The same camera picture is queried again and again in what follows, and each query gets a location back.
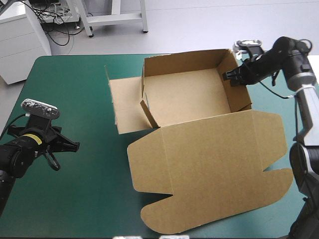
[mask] black cable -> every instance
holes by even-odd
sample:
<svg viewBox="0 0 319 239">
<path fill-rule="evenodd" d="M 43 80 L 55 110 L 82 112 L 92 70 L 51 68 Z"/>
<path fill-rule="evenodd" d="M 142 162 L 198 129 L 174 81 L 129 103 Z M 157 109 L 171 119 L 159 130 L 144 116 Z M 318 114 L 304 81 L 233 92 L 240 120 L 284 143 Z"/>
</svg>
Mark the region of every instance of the black cable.
<svg viewBox="0 0 319 239">
<path fill-rule="evenodd" d="M 275 86 L 276 85 L 276 79 L 277 79 L 277 76 L 279 75 L 279 72 L 280 71 L 277 71 L 274 75 L 271 75 L 271 79 L 272 79 L 272 86 Z"/>
<path fill-rule="evenodd" d="M 2 137 L 4 136 L 5 132 L 7 131 L 7 129 L 19 118 L 25 116 L 25 114 L 19 115 L 18 117 L 15 117 L 13 120 L 11 120 L 10 123 L 7 124 L 7 126 L 3 129 L 1 135 L 0 135 L 0 140 L 2 139 Z"/>
<path fill-rule="evenodd" d="M 260 83 L 263 87 L 265 87 L 268 91 L 270 91 L 271 93 L 273 93 L 275 96 L 278 96 L 278 97 L 280 97 L 281 99 L 284 99 L 284 100 L 290 99 L 290 98 L 287 97 L 287 96 L 281 96 L 281 95 L 277 94 L 276 92 L 274 92 L 273 90 L 271 90 L 270 88 L 268 88 L 268 87 L 267 87 L 264 83 L 262 83 L 261 81 L 259 81 L 259 83 Z"/>
<path fill-rule="evenodd" d="M 241 62 L 243 63 L 243 65 L 249 70 L 249 72 L 253 75 L 256 75 L 248 66 L 247 64 L 243 61 L 243 59 L 241 59 Z M 277 77 L 279 74 L 279 71 L 276 72 L 275 76 L 274 77 Z M 286 96 L 281 96 L 279 94 L 277 94 L 276 92 L 274 92 L 273 90 L 271 90 L 270 88 L 268 88 L 264 83 L 262 83 L 261 81 L 258 81 L 263 87 L 265 87 L 268 91 L 270 91 L 271 93 L 273 93 L 275 96 L 278 96 L 280 97 L 281 99 L 290 99 L 289 97 L 286 97 Z"/>
<path fill-rule="evenodd" d="M 62 16 L 60 16 L 60 15 L 57 14 L 56 12 L 46 11 L 46 10 L 41 10 L 41 11 L 40 11 L 41 13 L 39 13 L 37 10 L 34 10 L 31 6 L 29 6 L 28 4 L 24 3 L 23 1 L 19 0 L 19 2 L 23 3 L 25 6 L 27 6 L 28 8 L 30 8 L 30 9 L 33 11 L 33 13 L 37 16 L 37 18 L 39 19 L 39 21 L 40 21 L 41 23 L 45 23 L 45 21 L 44 21 L 43 18 L 41 17 L 41 14 L 43 14 L 44 12 L 46 12 L 46 13 L 52 13 L 52 14 L 55 14 L 55 15 L 56 15 L 56 16 L 53 18 L 53 23 L 54 23 L 54 19 L 59 17 L 59 18 L 62 20 L 62 22 L 63 22 L 63 24 L 65 25 L 66 30 L 67 30 L 67 34 L 68 34 L 68 40 L 67 40 L 67 42 L 66 42 L 65 44 L 60 44 L 60 43 L 56 42 L 56 41 L 52 38 L 52 36 L 49 34 L 48 31 L 47 31 L 46 34 L 49 36 L 49 38 L 50 38 L 55 44 L 57 44 L 57 45 L 59 45 L 59 46 L 66 46 L 67 44 L 69 44 L 69 42 L 70 42 L 69 28 L 67 27 L 67 25 L 66 25 L 65 21 L 63 20 Z"/>
<path fill-rule="evenodd" d="M 74 35 L 77 35 L 77 34 L 81 33 L 84 29 L 85 29 L 85 28 L 82 28 L 80 31 L 78 31 L 78 32 L 76 32 L 76 33 L 69 33 L 69 34 L 68 34 L 68 33 L 66 33 L 66 32 L 63 32 L 63 31 L 57 30 L 57 29 L 55 29 L 54 31 L 60 32 L 60 33 L 65 34 L 65 35 L 71 35 L 71 36 L 74 36 Z"/>
</svg>

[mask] unfolded cardboard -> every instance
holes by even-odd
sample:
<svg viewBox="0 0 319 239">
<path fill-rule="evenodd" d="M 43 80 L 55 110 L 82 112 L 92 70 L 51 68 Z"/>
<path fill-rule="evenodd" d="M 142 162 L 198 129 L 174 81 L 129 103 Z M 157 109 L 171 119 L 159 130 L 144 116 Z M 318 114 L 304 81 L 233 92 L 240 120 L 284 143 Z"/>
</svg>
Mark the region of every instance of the unfolded cardboard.
<svg viewBox="0 0 319 239">
<path fill-rule="evenodd" d="M 275 114 L 249 110 L 161 127 L 128 148 L 135 190 L 173 195 L 145 206 L 142 220 L 175 234 L 272 204 L 293 176 L 264 170 L 286 151 Z"/>
<path fill-rule="evenodd" d="M 174 234 L 279 200 L 290 169 L 266 171 L 286 151 L 278 115 L 251 110 L 246 87 L 222 74 L 229 50 L 146 58 L 141 77 L 111 80 L 119 133 L 158 128 L 131 144 L 134 188 L 172 196 L 145 206 L 154 231 Z"/>
</svg>

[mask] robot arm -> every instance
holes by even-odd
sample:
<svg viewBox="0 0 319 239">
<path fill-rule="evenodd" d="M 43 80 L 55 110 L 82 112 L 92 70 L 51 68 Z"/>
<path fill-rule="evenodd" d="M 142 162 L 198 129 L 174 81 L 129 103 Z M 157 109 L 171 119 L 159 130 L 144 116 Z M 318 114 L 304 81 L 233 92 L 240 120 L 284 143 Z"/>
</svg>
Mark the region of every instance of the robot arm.
<svg viewBox="0 0 319 239">
<path fill-rule="evenodd" d="M 30 99 L 21 106 L 30 115 L 26 127 L 11 125 L 8 134 L 15 139 L 0 145 L 0 216 L 15 179 L 23 177 L 36 158 L 45 156 L 49 166 L 58 171 L 60 165 L 53 153 L 76 152 L 80 146 L 64 137 L 60 127 L 51 126 L 60 116 L 56 107 Z"/>
<path fill-rule="evenodd" d="M 305 41 L 280 37 L 266 53 L 260 41 L 238 41 L 235 50 L 248 52 L 250 58 L 223 75 L 231 86 L 253 85 L 269 76 L 275 85 L 278 72 L 283 70 L 288 88 L 295 91 L 303 130 L 296 132 L 290 162 L 298 189 L 308 198 L 291 227 L 291 239 L 317 239 L 319 235 L 319 98 L 314 87 L 317 80 L 308 61 L 312 47 Z"/>
</svg>

